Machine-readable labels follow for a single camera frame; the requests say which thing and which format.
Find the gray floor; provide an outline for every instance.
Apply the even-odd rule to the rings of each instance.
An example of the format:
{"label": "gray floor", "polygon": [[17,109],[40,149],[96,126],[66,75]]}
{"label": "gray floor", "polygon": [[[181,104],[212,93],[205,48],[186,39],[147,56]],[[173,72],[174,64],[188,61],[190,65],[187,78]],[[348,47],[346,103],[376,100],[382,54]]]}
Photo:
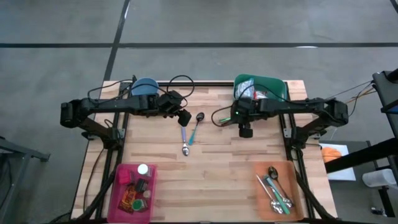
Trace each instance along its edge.
{"label": "gray floor", "polygon": [[[0,0],[1,43],[112,42],[123,0]],[[121,42],[397,42],[389,0],[132,1]],[[51,153],[29,166],[16,223],[42,223],[73,202],[87,142],[59,125],[59,106],[100,86],[111,49],[0,49],[0,135]],[[393,70],[398,48],[119,49],[111,80],[179,74],[231,80],[240,73],[304,80],[310,97],[328,97]],[[346,100],[359,90],[340,97]],[[373,144],[392,136],[376,94],[358,101],[334,140]],[[339,216],[358,214],[333,189]],[[356,203],[366,213],[368,205]],[[378,223],[388,223],[376,217]]]}

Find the wooden table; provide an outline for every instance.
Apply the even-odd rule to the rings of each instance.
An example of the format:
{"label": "wooden table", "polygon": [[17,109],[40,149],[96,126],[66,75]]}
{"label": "wooden table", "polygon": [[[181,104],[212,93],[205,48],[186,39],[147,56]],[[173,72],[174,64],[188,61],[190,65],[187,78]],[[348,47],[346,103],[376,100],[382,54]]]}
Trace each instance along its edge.
{"label": "wooden table", "polygon": [[[114,82],[104,82],[104,85],[112,83]],[[307,97],[303,81],[287,83],[292,100]],[[116,96],[118,89],[118,84],[103,89],[101,98]],[[191,91],[190,87],[173,89],[181,95]],[[187,138],[195,127],[196,114],[205,113],[205,119],[198,127],[195,143],[190,146],[188,157],[182,154],[180,126],[176,118],[129,117],[122,163],[148,163],[158,166],[153,222],[262,221],[256,211],[252,163],[286,160],[279,119],[275,117],[253,122],[254,136],[251,139],[240,138],[237,125],[216,127],[211,123],[211,114],[214,110],[231,104],[231,93],[231,87],[196,87],[194,94],[188,97],[187,110],[191,112],[192,119],[187,126]],[[215,118],[225,117],[229,117],[229,110],[215,115]],[[113,114],[97,114],[95,117],[95,121],[103,125],[104,119],[112,121]],[[297,126],[303,126],[312,120],[312,116],[296,114],[295,119]],[[83,211],[84,191],[94,161],[101,150],[100,140],[91,141],[88,145],[72,217],[79,216]],[[336,216],[319,147],[307,146],[303,152],[312,192],[326,210]],[[89,187],[87,205],[100,189],[105,157],[104,152]],[[110,193],[111,189],[104,201],[104,217],[108,213]],[[303,194],[301,198],[305,210]]]}

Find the metal spoon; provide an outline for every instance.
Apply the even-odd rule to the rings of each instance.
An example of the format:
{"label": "metal spoon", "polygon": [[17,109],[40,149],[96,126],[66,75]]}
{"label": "metal spoon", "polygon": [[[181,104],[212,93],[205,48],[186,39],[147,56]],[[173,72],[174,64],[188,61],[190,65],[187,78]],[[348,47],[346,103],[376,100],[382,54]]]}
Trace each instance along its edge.
{"label": "metal spoon", "polygon": [[283,214],[284,211],[283,211],[282,207],[280,206],[280,203],[277,202],[277,201],[275,201],[275,200],[271,197],[271,194],[269,194],[269,192],[268,192],[268,190],[267,190],[267,187],[264,185],[264,183],[262,182],[262,180],[260,179],[260,177],[259,177],[257,174],[256,174],[256,176],[257,176],[257,179],[259,180],[260,184],[262,185],[262,188],[267,192],[268,197],[271,199],[271,203],[270,203],[271,208],[272,208],[276,213]]}
{"label": "metal spoon", "polygon": [[277,169],[275,169],[275,167],[273,167],[273,166],[270,166],[270,167],[268,168],[268,175],[269,175],[269,177],[270,177],[272,180],[275,180],[275,181],[278,183],[280,189],[282,190],[282,193],[284,194],[285,197],[282,196],[282,195],[280,194],[280,192],[278,191],[278,189],[275,187],[276,192],[282,197],[283,202],[284,202],[289,208],[294,207],[293,201],[289,198],[289,196],[287,196],[287,194],[286,194],[284,188],[281,186],[281,184],[280,184],[279,181],[278,181],[278,176],[279,176],[279,175],[278,175]]}
{"label": "metal spoon", "polygon": [[185,132],[185,127],[183,127],[183,126],[181,126],[181,135],[182,135],[182,142],[184,143],[184,145],[182,145],[182,154],[184,156],[188,156],[189,148],[187,146],[187,134]]}
{"label": "metal spoon", "polygon": [[188,144],[191,146],[193,144],[193,139],[195,138],[195,132],[197,131],[197,127],[200,121],[203,121],[203,119],[205,118],[205,114],[204,112],[200,112],[197,115],[197,125],[195,126],[195,129],[192,132],[191,138],[189,139]]}

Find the pink plastic bin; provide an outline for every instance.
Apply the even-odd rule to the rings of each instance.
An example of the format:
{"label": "pink plastic bin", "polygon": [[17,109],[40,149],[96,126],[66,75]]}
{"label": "pink plastic bin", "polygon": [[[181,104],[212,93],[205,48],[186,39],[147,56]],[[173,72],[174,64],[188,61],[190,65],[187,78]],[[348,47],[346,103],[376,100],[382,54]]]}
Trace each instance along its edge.
{"label": "pink plastic bin", "polygon": [[[111,201],[109,203],[107,221],[109,223],[138,223],[147,224],[150,222],[152,217],[154,197],[155,197],[155,183],[156,183],[156,166],[148,164],[152,168],[152,177],[144,177],[138,174],[137,168],[139,164],[120,164],[116,169],[116,177],[113,182]],[[137,182],[139,178],[143,178],[149,181],[147,190],[151,191],[150,199],[147,199],[148,210],[144,212],[128,213],[118,209],[120,200],[122,199],[124,191],[127,189],[126,185],[119,184],[119,170],[129,169],[134,172],[134,182]],[[143,198],[142,194],[137,194],[136,198]]]}

